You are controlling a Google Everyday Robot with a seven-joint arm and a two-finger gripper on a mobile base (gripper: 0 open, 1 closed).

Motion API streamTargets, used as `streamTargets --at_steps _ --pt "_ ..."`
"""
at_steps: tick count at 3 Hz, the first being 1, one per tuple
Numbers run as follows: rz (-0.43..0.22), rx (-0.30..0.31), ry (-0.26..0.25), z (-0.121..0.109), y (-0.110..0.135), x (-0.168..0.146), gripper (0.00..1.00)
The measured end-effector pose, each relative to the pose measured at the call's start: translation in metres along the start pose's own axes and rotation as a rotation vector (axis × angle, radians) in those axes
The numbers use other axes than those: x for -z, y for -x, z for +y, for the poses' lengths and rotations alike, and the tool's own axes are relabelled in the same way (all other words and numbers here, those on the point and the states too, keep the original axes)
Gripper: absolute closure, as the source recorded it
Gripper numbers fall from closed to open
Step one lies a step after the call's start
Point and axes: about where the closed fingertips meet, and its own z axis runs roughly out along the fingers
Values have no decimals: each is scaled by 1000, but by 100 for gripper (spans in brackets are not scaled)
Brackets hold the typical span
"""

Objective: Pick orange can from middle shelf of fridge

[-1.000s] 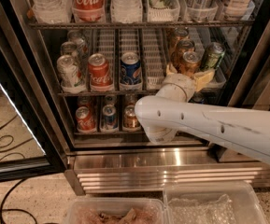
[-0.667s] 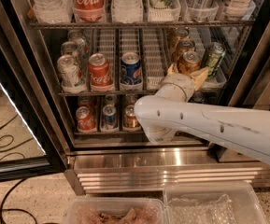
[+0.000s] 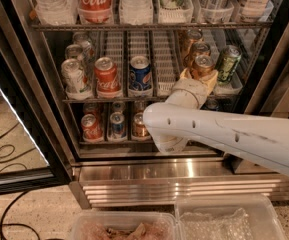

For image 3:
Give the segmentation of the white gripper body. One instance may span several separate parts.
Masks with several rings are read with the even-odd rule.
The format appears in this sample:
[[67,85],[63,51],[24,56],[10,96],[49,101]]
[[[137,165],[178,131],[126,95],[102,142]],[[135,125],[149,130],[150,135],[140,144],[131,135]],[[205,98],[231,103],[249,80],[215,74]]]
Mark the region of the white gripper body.
[[180,79],[172,88],[166,103],[184,108],[200,109],[208,96],[207,85],[199,80]]

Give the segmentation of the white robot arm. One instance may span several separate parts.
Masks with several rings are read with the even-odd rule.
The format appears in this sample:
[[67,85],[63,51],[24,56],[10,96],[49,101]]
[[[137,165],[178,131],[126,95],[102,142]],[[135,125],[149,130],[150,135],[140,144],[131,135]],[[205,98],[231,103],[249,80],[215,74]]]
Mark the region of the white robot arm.
[[163,154],[193,140],[289,177],[289,119],[204,110],[218,72],[195,79],[186,69],[164,102],[146,107],[145,127]]

